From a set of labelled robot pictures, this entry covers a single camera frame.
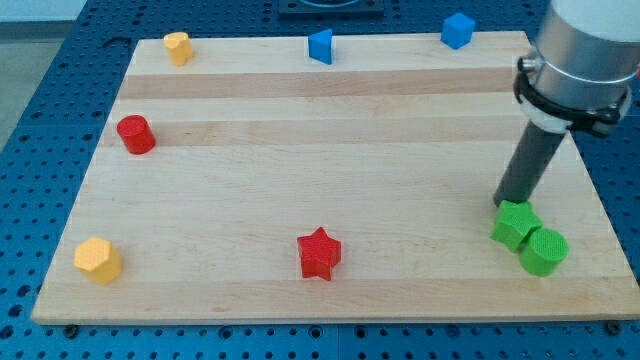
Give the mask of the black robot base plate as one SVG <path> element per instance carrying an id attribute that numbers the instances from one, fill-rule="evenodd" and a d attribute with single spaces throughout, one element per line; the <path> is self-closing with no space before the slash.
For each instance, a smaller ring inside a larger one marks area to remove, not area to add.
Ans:
<path id="1" fill-rule="evenodd" d="M 384 0 L 279 0 L 280 18 L 301 16 L 382 15 Z"/>

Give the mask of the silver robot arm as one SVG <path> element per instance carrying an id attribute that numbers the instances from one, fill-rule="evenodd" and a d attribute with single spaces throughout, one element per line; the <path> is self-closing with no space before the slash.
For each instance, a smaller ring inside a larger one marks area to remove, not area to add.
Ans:
<path id="1" fill-rule="evenodd" d="M 514 95 L 540 129 L 606 137 L 631 106 L 639 69 L 639 0 L 552 0 Z"/>

